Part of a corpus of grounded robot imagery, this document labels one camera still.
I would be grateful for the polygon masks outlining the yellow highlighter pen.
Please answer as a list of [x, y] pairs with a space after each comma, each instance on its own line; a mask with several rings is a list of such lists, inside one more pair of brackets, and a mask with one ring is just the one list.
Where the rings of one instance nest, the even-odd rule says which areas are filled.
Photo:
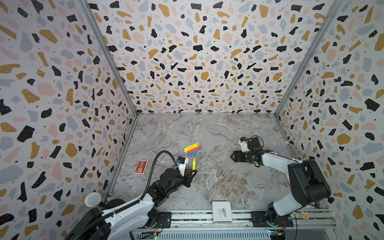
[[194, 160], [193, 160], [193, 170], [196, 170], [196, 158], [194, 158]]
[[196, 143], [196, 144], [193, 144], [191, 146], [188, 146], [188, 147], [184, 148], [184, 151], [188, 152], [188, 151], [193, 150], [193, 149], [195, 149], [195, 148], [197, 148], [199, 146], [200, 146], [200, 143]]

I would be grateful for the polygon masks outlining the blue highlighter pen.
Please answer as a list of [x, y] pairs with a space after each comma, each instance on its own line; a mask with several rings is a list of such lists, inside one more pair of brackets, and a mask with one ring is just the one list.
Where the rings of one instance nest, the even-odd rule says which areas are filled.
[[201, 149], [202, 149], [201, 147], [200, 147], [200, 148], [196, 148], [195, 150], [193, 150], [193, 151], [187, 153], [187, 157], [190, 156], [190, 155], [192, 155], [192, 154], [194, 154], [194, 153], [197, 153], [197, 152], [200, 151]]

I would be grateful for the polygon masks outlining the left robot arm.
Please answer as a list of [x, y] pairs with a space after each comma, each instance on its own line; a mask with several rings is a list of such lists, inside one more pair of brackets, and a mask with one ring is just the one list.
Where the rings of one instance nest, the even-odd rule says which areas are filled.
[[189, 188], [197, 170], [167, 169], [160, 179], [129, 202], [112, 200], [101, 210], [89, 210], [66, 236], [67, 240], [112, 240], [142, 227], [152, 227], [158, 219], [156, 209], [179, 187]]

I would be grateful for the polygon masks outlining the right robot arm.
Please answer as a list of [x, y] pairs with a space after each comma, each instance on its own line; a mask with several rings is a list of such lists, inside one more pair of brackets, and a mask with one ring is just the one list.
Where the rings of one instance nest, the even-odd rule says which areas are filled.
[[264, 142], [258, 136], [242, 137], [239, 144], [241, 150], [231, 155], [235, 163], [270, 167], [289, 177], [290, 192], [268, 205], [262, 223], [278, 227], [293, 212], [331, 196], [331, 189], [315, 160], [296, 160], [264, 150]]

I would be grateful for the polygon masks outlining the pink highlighter pen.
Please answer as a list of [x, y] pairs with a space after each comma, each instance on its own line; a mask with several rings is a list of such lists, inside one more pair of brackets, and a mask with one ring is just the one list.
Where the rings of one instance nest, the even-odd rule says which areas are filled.
[[186, 154], [188, 155], [188, 154], [190, 154], [190, 153], [192, 153], [192, 152], [194, 152], [194, 151], [199, 150], [200, 148], [202, 148], [201, 145], [199, 145], [199, 146], [195, 146], [194, 148], [191, 148], [191, 149], [187, 150], [187, 151], [186, 151]]

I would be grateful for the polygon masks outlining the red card packet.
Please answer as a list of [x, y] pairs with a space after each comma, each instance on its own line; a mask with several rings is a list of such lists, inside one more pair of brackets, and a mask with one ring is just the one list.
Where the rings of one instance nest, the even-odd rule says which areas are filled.
[[147, 166], [148, 166], [148, 161], [139, 160], [137, 165], [136, 165], [134, 174], [143, 175], [146, 172]]

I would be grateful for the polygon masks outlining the black round stand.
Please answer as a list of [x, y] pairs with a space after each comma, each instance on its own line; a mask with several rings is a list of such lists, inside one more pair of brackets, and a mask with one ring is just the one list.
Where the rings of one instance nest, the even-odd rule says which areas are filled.
[[125, 203], [125, 201], [122, 200], [122, 199], [113, 199], [113, 200], [110, 200], [107, 203], [101, 202], [99, 204], [99, 207], [100, 207], [101, 210], [107, 210], [107, 209], [112, 209], [112, 208], [118, 207], [118, 206], [120, 206], [120, 205], [122, 205], [124, 203]]

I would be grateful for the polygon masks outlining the small wooden tag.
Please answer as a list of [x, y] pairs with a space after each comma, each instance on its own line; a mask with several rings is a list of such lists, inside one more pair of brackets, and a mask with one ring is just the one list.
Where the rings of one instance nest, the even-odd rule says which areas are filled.
[[301, 212], [302, 219], [309, 220], [309, 213], [308, 212]]

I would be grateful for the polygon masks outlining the white box on rail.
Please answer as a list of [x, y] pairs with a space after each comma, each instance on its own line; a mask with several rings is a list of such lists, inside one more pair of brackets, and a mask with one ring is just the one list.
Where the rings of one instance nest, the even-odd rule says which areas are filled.
[[217, 223], [232, 222], [232, 208], [231, 203], [228, 201], [214, 201], [212, 202], [213, 208], [213, 221]]

